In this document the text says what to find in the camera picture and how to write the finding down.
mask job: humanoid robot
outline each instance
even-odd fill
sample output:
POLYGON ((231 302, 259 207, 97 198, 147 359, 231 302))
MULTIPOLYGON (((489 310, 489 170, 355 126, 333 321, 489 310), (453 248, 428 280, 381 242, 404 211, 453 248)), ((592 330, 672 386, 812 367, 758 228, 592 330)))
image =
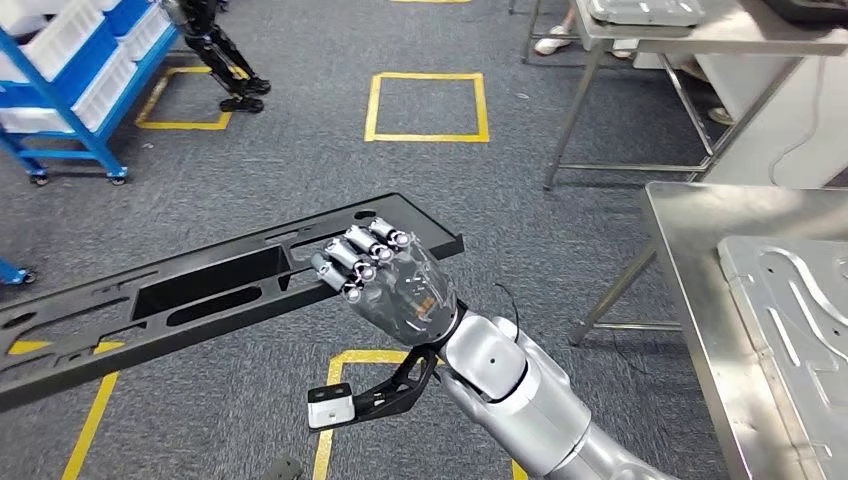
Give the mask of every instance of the humanoid robot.
POLYGON ((408 411, 433 376, 531 477, 674 480, 598 428, 568 375, 514 323, 457 299, 414 233, 376 218, 331 240, 311 263, 356 313, 413 347, 391 379, 362 394, 348 384, 310 390, 312 431, 408 411))
POLYGON ((215 23, 218 0, 161 0, 161 5, 185 37, 186 45, 197 52, 212 77, 232 96, 220 103, 221 111, 261 112, 264 104, 253 95, 270 92, 271 82, 256 75, 236 44, 215 23))

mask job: robot leg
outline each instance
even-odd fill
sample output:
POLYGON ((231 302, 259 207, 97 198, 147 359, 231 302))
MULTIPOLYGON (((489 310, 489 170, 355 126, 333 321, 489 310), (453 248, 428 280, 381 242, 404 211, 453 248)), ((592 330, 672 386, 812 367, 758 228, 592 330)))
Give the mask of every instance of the robot leg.
POLYGON ((209 37, 186 37, 186 45, 197 52, 200 59, 210 68, 210 75, 224 87, 233 98, 228 98, 220 103, 221 111, 224 112, 250 112, 259 113, 264 108, 262 100, 248 96, 247 80, 236 78, 230 70, 230 65, 221 56, 219 50, 209 37))
POLYGON ((236 44, 230 40, 230 37, 228 37, 223 30, 221 30, 221 27, 218 25, 212 25, 212 31, 209 32, 209 37, 212 39, 212 43, 221 50, 224 56, 230 59, 235 66, 239 67, 247 74, 247 86, 245 88, 248 94, 265 95, 271 91, 271 82, 259 78, 259 75, 253 71, 250 64, 247 63, 247 60, 245 60, 241 52, 238 51, 236 44))

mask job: white plastic bin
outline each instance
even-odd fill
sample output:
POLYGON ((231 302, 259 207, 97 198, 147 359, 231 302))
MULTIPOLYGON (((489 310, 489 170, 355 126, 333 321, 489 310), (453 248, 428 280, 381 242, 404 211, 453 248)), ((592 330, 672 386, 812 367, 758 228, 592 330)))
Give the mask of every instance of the white plastic bin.
MULTIPOLYGON (((21 51, 48 80, 53 81, 103 21, 103 14, 91 0, 70 0, 21 51)), ((0 52, 0 80, 26 82, 26 77, 0 52)))
POLYGON ((108 12, 121 3, 121 0, 91 0, 91 3, 97 5, 97 8, 104 12, 108 12))
POLYGON ((7 132, 70 132, 68 124, 51 108, 0 108, 0 124, 7 132))
POLYGON ((95 131, 100 127, 137 69, 123 47, 119 46, 109 57, 72 108, 89 130, 95 131))
POLYGON ((0 0, 0 27, 9 35, 26 35, 46 25, 42 13, 24 0, 0 0))
POLYGON ((38 10, 45 15, 56 15, 65 8, 71 0, 18 0, 31 5, 30 8, 38 10))
MULTIPOLYGON (((126 49, 118 47, 71 110, 89 130, 96 131, 126 90, 136 70, 126 49)), ((0 123, 12 133, 72 131, 59 112, 51 108, 3 108, 0 109, 0 123)))
POLYGON ((147 55, 169 24, 168 15, 158 5, 151 5, 130 33, 118 41, 127 48, 130 58, 137 62, 147 55))

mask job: robot finger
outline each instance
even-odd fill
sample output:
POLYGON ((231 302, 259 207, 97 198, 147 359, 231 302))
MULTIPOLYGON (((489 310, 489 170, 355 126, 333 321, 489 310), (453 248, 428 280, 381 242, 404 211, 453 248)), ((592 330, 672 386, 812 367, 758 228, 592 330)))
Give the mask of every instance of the robot finger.
POLYGON ((344 237, 356 248, 378 262, 388 262, 394 256, 394 252, 389 247, 378 242, 368 230, 357 225, 350 227, 345 232, 344 237))
POLYGON ((342 275, 333 263, 320 253, 312 255, 310 259, 312 268, 318 274, 318 278, 324 281, 333 290, 341 293, 342 297, 349 303, 357 303, 362 298, 362 290, 346 276, 342 275))
POLYGON ((347 270, 350 270, 356 277, 357 282, 370 282, 377 276, 376 268, 340 238, 330 240, 327 246, 324 247, 324 253, 347 270))
POLYGON ((384 239, 392 247, 406 248, 412 243, 409 234, 396 229, 380 217, 375 218, 371 225, 368 225, 368 230, 384 239))

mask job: black cable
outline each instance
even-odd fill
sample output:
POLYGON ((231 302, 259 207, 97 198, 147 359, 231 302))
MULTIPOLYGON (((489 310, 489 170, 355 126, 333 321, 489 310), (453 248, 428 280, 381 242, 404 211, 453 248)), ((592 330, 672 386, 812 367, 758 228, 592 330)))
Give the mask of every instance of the black cable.
POLYGON ((618 356, 620 356, 621 359, 624 360, 624 362, 627 364, 628 367, 632 368, 633 370, 636 370, 637 372, 641 373, 642 375, 648 375, 648 372, 646 372, 642 368, 636 366, 635 363, 633 363, 629 358, 627 358, 626 355, 624 355, 624 352, 622 352, 621 350, 618 349, 618 342, 615 340, 615 330, 612 331, 612 346, 613 346, 613 348, 615 348, 615 353, 617 353, 618 356))
MULTIPOLYGON (((509 295, 509 301, 512 304, 512 311, 515 312, 515 342, 518 343, 518 333, 521 331, 520 330, 520 328, 521 328, 520 327, 521 316, 518 314, 518 307, 515 305, 515 296, 512 294, 512 292, 509 291, 508 288, 506 288, 501 283, 494 282, 492 285, 494 285, 496 287, 500 287, 504 292, 506 292, 507 295, 509 295)), ((636 370, 637 372, 641 373, 642 375, 650 375, 646 370, 639 367, 638 365, 633 363, 632 360, 627 358, 627 356, 624 354, 624 352, 622 352, 621 349, 618 348, 618 341, 615 338, 615 331, 612 332, 612 345, 613 345, 613 348, 615 349, 615 353, 617 353, 618 356, 620 356, 621 359, 624 360, 624 362, 627 364, 628 367, 632 368, 633 370, 636 370)))
POLYGON ((500 287, 501 289, 503 289, 504 292, 506 292, 507 295, 509 295, 509 301, 510 303, 512 303, 512 311, 515 312, 515 343, 518 343, 518 333, 521 331, 521 318, 518 315, 518 307, 515 306, 515 297, 512 295, 512 292, 510 292, 508 288, 503 286, 503 284, 495 282, 492 285, 500 287))

